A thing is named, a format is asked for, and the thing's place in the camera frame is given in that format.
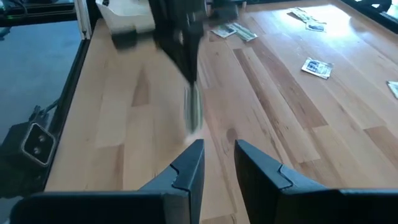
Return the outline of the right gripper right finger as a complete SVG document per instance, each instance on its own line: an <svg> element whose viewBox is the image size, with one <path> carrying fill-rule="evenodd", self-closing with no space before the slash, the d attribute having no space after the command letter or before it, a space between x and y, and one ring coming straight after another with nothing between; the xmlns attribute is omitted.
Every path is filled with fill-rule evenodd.
<svg viewBox="0 0 398 224"><path fill-rule="evenodd" d="M398 224L398 189L330 189L245 140L234 160L251 224Z"/></svg>

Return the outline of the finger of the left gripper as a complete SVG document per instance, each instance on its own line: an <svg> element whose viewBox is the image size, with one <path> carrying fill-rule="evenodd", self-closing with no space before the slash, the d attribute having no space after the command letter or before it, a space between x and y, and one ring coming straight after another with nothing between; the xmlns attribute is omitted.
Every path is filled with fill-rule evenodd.
<svg viewBox="0 0 398 224"><path fill-rule="evenodd" d="M187 71L185 78L189 84L194 84L197 80L197 57L200 37L193 34L186 34L184 36L184 51L187 61Z"/></svg>
<svg viewBox="0 0 398 224"><path fill-rule="evenodd" d="M189 59L185 53L184 46L171 39L162 39L160 41L160 48L176 64L186 81L192 83L192 73L188 66Z"/></svg>

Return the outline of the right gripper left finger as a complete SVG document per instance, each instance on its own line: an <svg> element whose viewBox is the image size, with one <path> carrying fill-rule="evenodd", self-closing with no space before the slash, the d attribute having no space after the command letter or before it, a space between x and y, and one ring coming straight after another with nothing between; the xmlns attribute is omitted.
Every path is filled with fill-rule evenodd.
<svg viewBox="0 0 398 224"><path fill-rule="evenodd" d="M138 190L35 194L15 204L9 224L199 224L204 177L197 139Z"/></svg>

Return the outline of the green striped bandage packet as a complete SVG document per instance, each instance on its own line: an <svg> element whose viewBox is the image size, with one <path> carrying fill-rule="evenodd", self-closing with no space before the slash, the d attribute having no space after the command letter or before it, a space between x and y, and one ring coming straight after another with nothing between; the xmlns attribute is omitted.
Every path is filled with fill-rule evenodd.
<svg viewBox="0 0 398 224"><path fill-rule="evenodd" d="M290 8L290 11L303 22L314 21L311 15L299 7Z"/></svg>
<svg viewBox="0 0 398 224"><path fill-rule="evenodd" d="M186 87L184 91L184 120L188 134L195 134L203 125L203 102L198 83Z"/></svg>
<svg viewBox="0 0 398 224"><path fill-rule="evenodd" d="M255 33L236 22L230 24L229 26L230 28L233 28L236 31L236 34L245 42L249 42L257 38Z"/></svg>
<svg viewBox="0 0 398 224"><path fill-rule="evenodd" d="M398 82L387 81L386 84L394 97L398 99Z"/></svg>

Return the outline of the grey plastic bin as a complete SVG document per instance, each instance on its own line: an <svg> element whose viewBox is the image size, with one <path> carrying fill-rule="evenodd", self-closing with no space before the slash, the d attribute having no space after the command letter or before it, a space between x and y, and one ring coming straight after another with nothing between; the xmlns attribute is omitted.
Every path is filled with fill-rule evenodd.
<svg viewBox="0 0 398 224"><path fill-rule="evenodd" d="M137 44L138 36L152 37L155 22L149 0L96 0L117 50Z"/></svg>

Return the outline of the black control box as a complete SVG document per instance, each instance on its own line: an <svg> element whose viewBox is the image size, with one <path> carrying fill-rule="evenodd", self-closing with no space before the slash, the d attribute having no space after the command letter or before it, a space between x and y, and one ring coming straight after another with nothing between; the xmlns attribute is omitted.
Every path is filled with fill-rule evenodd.
<svg viewBox="0 0 398 224"><path fill-rule="evenodd" d="M0 0L0 27L75 20L73 0Z"/></svg>

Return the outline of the aluminium frame post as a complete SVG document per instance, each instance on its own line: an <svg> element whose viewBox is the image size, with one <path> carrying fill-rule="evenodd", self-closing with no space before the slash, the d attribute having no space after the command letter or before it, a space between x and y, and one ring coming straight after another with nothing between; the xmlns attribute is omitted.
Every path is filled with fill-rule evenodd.
<svg viewBox="0 0 398 224"><path fill-rule="evenodd" d="M78 26L83 40L91 39L92 29L86 0L73 0Z"/></svg>

